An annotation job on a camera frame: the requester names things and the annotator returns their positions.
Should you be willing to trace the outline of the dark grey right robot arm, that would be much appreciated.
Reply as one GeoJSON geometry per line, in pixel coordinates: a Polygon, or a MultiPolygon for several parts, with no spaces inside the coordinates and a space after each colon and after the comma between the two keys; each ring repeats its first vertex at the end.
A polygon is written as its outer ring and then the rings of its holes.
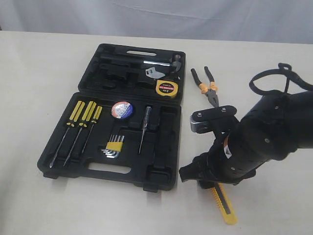
{"type": "Polygon", "coordinates": [[[312,92],[263,96],[241,120],[236,112],[226,105],[191,115],[193,132],[213,132],[216,138],[207,152],[179,169],[183,182],[237,185],[264,163],[313,146],[312,92]]]}

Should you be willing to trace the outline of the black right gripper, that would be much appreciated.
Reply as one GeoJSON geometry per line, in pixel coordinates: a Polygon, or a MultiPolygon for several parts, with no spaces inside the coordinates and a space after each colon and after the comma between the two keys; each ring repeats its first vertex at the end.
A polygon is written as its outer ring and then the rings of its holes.
{"type": "Polygon", "coordinates": [[[223,134],[209,151],[179,169],[182,182],[197,180],[202,189],[215,182],[237,185],[256,175],[256,169],[271,158],[271,137],[267,134],[223,134]]]}

